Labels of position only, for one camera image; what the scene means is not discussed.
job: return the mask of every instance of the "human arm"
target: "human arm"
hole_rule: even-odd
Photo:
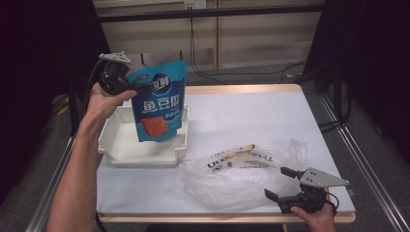
[[[321,211],[309,214],[299,207],[292,207],[290,211],[307,223],[311,232],[336,232],[334,207],[325,203]]]
[[[136,95],[134,90],[109,96],[100,84],[90,93],[72,154],[51,205],[47,231],[93,231],[97,206],[97,152],[105,120],[117,105]]]

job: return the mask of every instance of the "hand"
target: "hand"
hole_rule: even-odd
[[[87,113],[84,117],[91,117],[92,120],[105,122],[120,103],[135,95],[134,90],[128,90],[117,96],[111,96],[103,90],[99,83],[96,83],[91,90]]]
[[[311,232],[336,232],[334,208],[328,203],[325,203],[321,211],[314,214],[309,214],[296,206],[292,207],[290,211],[304,220]]]

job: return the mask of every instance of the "orange food image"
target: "orange food image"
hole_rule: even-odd
[[[141,119],[140,123],[150,137],[161,137],[168,132],[168,126],[162,116]]]

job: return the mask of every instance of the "metal rail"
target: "metal rail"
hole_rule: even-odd
[[[321,95],[320,98],[325,105],[325,108],[328,111],[331,119],[333,121],[336,121],[338,117],[334,112],[334,106],[331,100],[326,95]],[[392,197],[389,195],[389,193],[386,191],[377,175],[374,173],[373,169],[366,159],[365,154],[362,152],[358,143],[351,135],[349,129],[345,125],[341,125],[337,127],[337,130],[344,143],[346,144],[350,154],[352,155],[353,160],[356,162],[362,174],[364,175],[371,191],[379,201],[380,206],[382,207],[392,226],[395,228],[395,231],[410,231],[410,227],[401,214],[400,209],[398,208]]]
[[[60,162],[58,163],[57,168],[55,169],[54,175],[52,176],[51,181],[48,184],[47,189],[45,190],[42,201],[37,206],[34,215],[30,219],[30,222],[25,230],[26,232],[43,231],[45,223],[48,218],[48,213],[50,210],[54,192],[57,189],[60,178],[63,175],[64,169],[67,166],[67,162],[70,159],[73,144],[74,137],[71,137],[67,144],[66,150],[64,151],[63,156],[61,157]]]
[[[170,11],[137,14],[99,14],[88,17],[65,17],[48,18],[46,21],[52,23],[107,23],[125,21],[145,21],[160,19],[214,17],[214,16],[237,16],[237,15],[272,15],[272,14],[291,14],[291,13],[312,13],[323,12],[325,10],[337,10],[347,5],[341,4],[309,4],[309,5],[287,5],[275,7],[257,8],[227,8],[227,9],[206,9],[192,11]]]

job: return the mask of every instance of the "blue snack bag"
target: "blue snack bag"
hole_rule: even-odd
[[[138,141],[163,142],[182,127],[187,63],[178,61],[132,72],[129,82],[150,84],[151,92],[132,98]]]

